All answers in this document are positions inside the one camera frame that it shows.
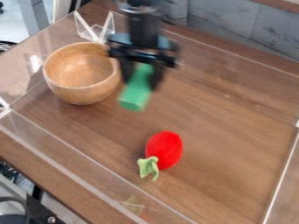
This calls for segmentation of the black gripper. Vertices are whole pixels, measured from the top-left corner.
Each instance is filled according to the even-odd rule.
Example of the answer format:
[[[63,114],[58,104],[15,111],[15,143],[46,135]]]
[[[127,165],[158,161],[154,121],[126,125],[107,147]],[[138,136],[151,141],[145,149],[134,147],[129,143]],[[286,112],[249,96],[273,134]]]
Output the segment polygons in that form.
[[[179,46],[162,32],[162,13],[155,8],[123,8],[126,31],[111,34],[110,56],[119,61],[122,79],[129,83],[135,72],[135,63],[153,65],[149,78],[155,91],[165,79],[166,67],[177,66]]]

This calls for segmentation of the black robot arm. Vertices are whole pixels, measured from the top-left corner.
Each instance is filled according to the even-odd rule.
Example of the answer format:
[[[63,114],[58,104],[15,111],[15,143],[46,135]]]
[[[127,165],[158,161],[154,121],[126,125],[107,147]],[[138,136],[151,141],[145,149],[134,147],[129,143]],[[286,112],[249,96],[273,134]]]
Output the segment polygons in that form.
[[[162,0],[118,0],[118,7],[126,13],[127,32],[109,36],[109,56],[119,61],[125,83],[133,80],[135,63],[154,67],[146,84],[157,90],[166,68],[177,66],[181,51],[162,33]]]

